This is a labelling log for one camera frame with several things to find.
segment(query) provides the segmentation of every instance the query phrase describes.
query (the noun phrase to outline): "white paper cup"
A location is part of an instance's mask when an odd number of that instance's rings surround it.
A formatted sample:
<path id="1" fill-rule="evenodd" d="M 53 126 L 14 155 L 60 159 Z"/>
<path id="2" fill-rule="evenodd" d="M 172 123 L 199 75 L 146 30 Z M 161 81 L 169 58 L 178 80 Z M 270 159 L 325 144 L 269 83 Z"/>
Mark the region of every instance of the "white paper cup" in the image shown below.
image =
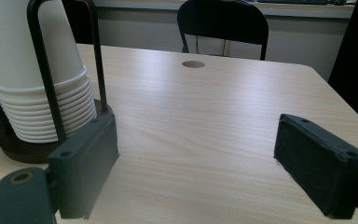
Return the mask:
<path id="1" fill-rule="evenodd" d="M 0 1 L 0 87 L 28 90 L 43 87 L 28 26 L 29 0 Z M 62 1 L 44 3 L 38 13 L 54 83 L 83 72 L 83 64 Z"/>
<path id="2" fill-rule="evenodd" d="M 90 84 L 87 77 L 87 68 L 83 66 L 81 74 L 66 80 L 65 82 L 54 84 L 57 98 L 61 95 L 71 94 L 73 90 Z M 13 89 L 0 86 L 0 99 L 13 105 L 38 105 L 46 104 L 48 98 L 46 96 L 45 87 Z"/>
<path id="3" fill-rule="evenodd" d="M 7 95 L 3 92 L 0 92 L 0 101 L 3 101 L 12 105 L 47 105 L 48 98 L 35 99 L 35 100 L 22 100 L 22 99 L 7 99 Z"/>
<path id="4" fill-rule="evenodd" d="M 88 78 L 86 81 L 86 83 L 77 83 L 73 86 L 74 90 L 57 97 L 67 136 L 72 135 L 97 116 Z M 21 140 L 36 144 L 57 141 L 57 136 L 52 137 L 50 134 L 56 134 L 56 130 L 47 99 L 32 102 L 30 104 L 20 99 L 7 99 L 0 92 L 0 103 L 16 135 Z"/>

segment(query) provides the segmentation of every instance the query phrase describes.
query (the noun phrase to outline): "desk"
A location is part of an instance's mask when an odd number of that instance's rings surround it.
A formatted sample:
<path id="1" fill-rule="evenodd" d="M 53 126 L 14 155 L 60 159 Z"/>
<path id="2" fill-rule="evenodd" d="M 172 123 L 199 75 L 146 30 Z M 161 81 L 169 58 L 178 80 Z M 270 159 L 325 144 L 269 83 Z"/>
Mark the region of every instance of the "desk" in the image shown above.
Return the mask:
<path id="1" fill-rule="evenodd" d="M 358 116 L 312 68 L 108 47 L 103 62 L 120 158 L 90 219 L 58 223 L 333 223 L 273 159 L 281 113 L 358 147 Z M 0 150 L 0 179 L 25 166 Z"/>
<path id="2" fill-rule="evenodd" d="M 184 0 L 95 1 L 101 43 L 106 46 L 181 52 L 183 45 L 176 20 L 180 2 Z M 171 5 L 177 7 L 165 9 Z M 353 6 L 256 5 L 268 20 L 267 60 L 305 64 L 328 80 Z M 195 52 L 195 37 L 188 38 L 190 50 Z M 203 54 L 220 54 L 222 49 L 222 41 L 200 41 Z M 260 57 L 259 46 L 230 42 L 226 50 L 231 57 Z"/>

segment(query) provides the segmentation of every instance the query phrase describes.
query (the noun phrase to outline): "chair backrest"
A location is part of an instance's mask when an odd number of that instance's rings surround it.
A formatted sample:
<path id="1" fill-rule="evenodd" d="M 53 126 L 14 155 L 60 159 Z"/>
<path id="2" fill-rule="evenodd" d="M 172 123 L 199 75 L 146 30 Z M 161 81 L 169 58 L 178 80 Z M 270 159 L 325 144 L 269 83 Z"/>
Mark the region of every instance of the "chair backrest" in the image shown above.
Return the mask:
<path id="1" fill-rule="evenodd" d="M 84 2 L 62 0 L 76 43 L 92 44 L 92 30 L 89 9 Z"/>
<path id="2" fill-rule="evenodd" d="M 189 53 L 185 35 L 206 36 L 261 45 L 260 60 L 266 59 L 269 25 L 263 13 L 243 0 L 188 0 L 178 11 L 177 22 Z"/>

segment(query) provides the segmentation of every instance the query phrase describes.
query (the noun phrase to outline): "white wall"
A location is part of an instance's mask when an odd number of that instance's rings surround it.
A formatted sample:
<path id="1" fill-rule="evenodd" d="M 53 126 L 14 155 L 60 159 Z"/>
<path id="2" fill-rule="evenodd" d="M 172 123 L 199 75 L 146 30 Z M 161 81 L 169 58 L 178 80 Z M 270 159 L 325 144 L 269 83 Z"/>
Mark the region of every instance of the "white wall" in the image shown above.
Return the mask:
<path id="1" fill-rule="evenodd" d="M 98 8 L 103 45 L 182 50 L 175 10 Z M 267 16 L 269 39 L 267 61 L 301 63 L 313 67 L 325 80 L 330 76 L 349 19 Z M 203 38 L 200 52 L 218 54 L 221 41 Z M 188 39 L 194 47 L 194 38 Z M 231 57 L 258 59 L 260 47 L 230 43 Z"/>

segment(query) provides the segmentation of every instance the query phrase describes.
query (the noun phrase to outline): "wooden table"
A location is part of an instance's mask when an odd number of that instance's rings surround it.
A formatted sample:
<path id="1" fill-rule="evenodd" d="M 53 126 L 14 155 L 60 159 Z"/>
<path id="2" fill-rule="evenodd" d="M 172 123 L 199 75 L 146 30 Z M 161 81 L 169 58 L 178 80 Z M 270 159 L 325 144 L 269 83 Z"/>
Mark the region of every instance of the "wooden table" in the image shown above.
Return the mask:
<path id="1" fill-rule="evenodd" d="M 273 159 L 282 113 L 358 147 L 358 116 L 312 68 L 108 47 L 103 66 L 121 155 L 90 219 L 58 223 L 358 223 L 324 217 Z M 27 166 L 0 150 L 0 179 Z"/>

